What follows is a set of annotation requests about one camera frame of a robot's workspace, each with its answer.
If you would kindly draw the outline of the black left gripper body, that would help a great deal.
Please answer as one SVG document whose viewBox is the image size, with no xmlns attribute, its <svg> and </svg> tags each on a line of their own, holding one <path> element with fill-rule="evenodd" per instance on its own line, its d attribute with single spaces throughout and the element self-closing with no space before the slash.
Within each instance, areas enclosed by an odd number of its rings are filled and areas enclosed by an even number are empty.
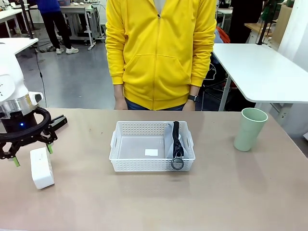
<svg viewBox="0 0 308 231">
<path fill-rule="evenodd" d="M 34 114 L 43 116 L 43 120 L 39 124 Z M 36 108 L 26 115 L 21 112 L 13 112 L 10 118 L 1 118 L 0 120 L 6 131 L 6 133 L 0 134 L 0 142 L 25 141 L 45 129 L 45 109 Z"/>
</svg>

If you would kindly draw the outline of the person's right hand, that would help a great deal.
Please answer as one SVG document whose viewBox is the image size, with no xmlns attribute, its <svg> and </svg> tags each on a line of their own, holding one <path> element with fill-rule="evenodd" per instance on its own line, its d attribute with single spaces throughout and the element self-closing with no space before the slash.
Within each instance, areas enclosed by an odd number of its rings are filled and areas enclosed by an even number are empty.
<svg viewBox="0 0 308 231">
<path fill-rule="evenodd" d="M 126 103 L 125 97 L 122 96 L 115 96 L 115 110 L 127 110 L 128 105 Z"/>
</svg>

